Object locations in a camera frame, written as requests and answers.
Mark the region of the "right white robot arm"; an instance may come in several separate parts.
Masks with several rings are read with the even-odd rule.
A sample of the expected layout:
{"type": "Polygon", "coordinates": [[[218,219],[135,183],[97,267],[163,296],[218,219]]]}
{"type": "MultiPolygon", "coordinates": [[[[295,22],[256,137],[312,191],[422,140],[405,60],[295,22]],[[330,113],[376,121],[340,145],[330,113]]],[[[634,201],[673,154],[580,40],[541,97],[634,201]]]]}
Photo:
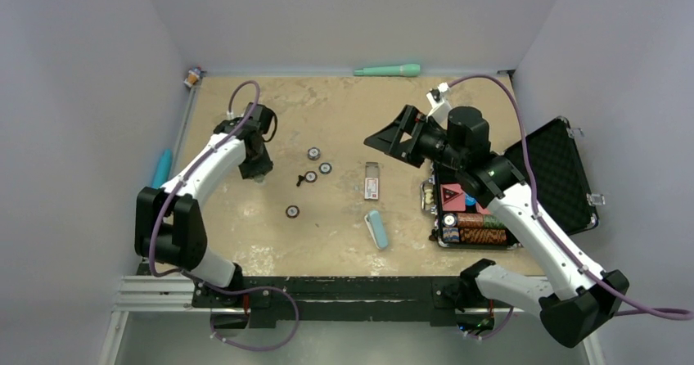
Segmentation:
{"type": "Polygon", "coordinates": [[[533,199],[530,182],[491,150],[489,124],[474,107],[459,106],[441,128],[414,106],[365,138],[390,157],[420,167],[424,160],[453,171],[456,181],[511,231],[533,256],[544,282],[512,273],[489,259],[463,270],[454,301],[461,306],[501,300],[533,314],[560,345],[573,348],[613,318],[629,281],[587,256],[533,199]]]}

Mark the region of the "blue stapler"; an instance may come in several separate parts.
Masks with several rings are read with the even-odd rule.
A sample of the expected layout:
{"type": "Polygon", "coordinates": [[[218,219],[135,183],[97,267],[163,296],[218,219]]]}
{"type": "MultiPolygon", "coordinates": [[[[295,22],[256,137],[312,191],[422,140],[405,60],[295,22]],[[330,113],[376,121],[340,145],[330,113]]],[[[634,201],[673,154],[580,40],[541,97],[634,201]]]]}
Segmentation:
{"type": "Polygon", "coordinates": [[[370,232],[374,244],[378,250],[384,250],[389,245],[389,240],[385,231],[385,225],[381,214],[377,210],[371,210],[364,216],[365,224],[370,232]]]}

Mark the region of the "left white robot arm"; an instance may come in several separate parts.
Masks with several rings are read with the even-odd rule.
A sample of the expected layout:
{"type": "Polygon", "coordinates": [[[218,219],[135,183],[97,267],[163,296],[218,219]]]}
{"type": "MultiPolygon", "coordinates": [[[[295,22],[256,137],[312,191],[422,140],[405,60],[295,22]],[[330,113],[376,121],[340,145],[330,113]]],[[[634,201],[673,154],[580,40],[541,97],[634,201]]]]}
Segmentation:
{"type": "Polygon", "coordinates": [[[136,200],[136,254],[210,284],[222,306],[239,304],[242,269],[210,248],[201,210],[234,169],[254,180],[272,171],[265,136],[273,136],[276,127],[273,110],[250,103],[242,117],[214,128],[205,148],[179,175],[158,188],[144,187],[136,200]]]}

